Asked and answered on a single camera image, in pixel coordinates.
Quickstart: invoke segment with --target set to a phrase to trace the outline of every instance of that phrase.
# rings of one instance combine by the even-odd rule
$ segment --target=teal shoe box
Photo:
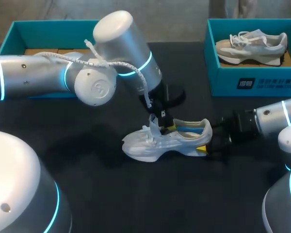
[[[93,44],[98,20],[14,21],[2,43],[0,55],[23,55],[26,49],[87,49]],[[43,98],[71,98],[72,93],[52,93]]]
[[[291,97],[291,67],[222,67],[215,42],[242,31],[260,29],[269,35],[288,35],[291,56],[291,19],[209,19],[204,55],[213,96]]]

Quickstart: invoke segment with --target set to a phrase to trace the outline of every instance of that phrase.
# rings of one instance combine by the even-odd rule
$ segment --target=white cable
[[[94,45],[90,41],[85,39],[84,42],[85,42],[86,46],[92,51],[94,56],[99,60],[100,63],[103,63],[103,64],[108,63],[106,60],[103,59],[102,56],[99,55],[99,53],[94,48]]]
[[[143,74],[133,65],[127,63],[127,62],[102,62],[102,63],[91,63],[91,62],[87,62],[87,61],[82,61],[82,60],[77,60],[68,56],[64,56],[62,54],[58,54],[58,53],[54,53],[54,52],[39,52],[37,54],[35,54],[36,56],[46,56],[46,57],[56,57],[56,58],[60,58],[66,61],[70,61],[70,62],[74,62],[74,63],[79,63],[88,67],[98,67],[98,68],[102,68],[102,67],[126,67],[128,69],[131,69],[132,71],[135,71],[136,74],[139,76],[139,78],[141,79],[143,86],[144,86],[144,96],[145,96],[145,102],[148,108],[152,107],[150,98],[149,98],[149,90],[147,88],[147,83],[146,83],[146,79],[143,76]]]

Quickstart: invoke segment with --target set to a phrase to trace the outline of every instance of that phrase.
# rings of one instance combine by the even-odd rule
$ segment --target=robotic arm
[[[267,233],[291,233],[291,99],[249,111],[234,111],[220,126],[232,143],[252,140],[259,135],[278,136],[278,144],[288,172],[266,193],[262,218]]]
[[[167,109],[184,100],[184,91],[170,98],[172,91],[166,91],[168,86],[131,14],[107,15],[95,26],[93,36],[95,46],[86,42],[93,52],[89,54],[0,56],[0,100],[72,92],[82,102],[99,106],[112,98],[119,76],[158,117],[160,126],[173,126]]]

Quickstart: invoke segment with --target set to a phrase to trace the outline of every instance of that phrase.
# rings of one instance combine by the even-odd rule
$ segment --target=shoe
[[[288,46],[287,34],[267,35],[260,29],[229,37],[229,40],[217,42],[215,47],[219,58],[231,64],[253,59],[266,65],[280,66],[280,57]]]
[[[212,137],[212,128],[207,119],[200,122],[186,122],[174,119],[174,124],[180,130],[161,133],[158,119],[151,114],[149,127],[135,131],[124,137],[123,152],[129,157],[143,161],[155,162],[165,152],[178,151],[187,156],[206,156],[196,148],[208,144]]]

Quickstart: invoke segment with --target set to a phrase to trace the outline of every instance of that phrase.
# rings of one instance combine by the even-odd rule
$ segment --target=black tabletop
[[[203,44],[151,43],[164,80],[185,87],[175,118],[214,121],[234,108],[284,98],[213,98]],[[100,107],[77,99],[0,102],[0,131],[27,142],[45,163],[73,214],[74,233],[264,233],[263,197],[281,176],[276,139],[231,149],[228,159],[168,152],[155,163],[128,158],[122,138],[148,114],[122,81]]]

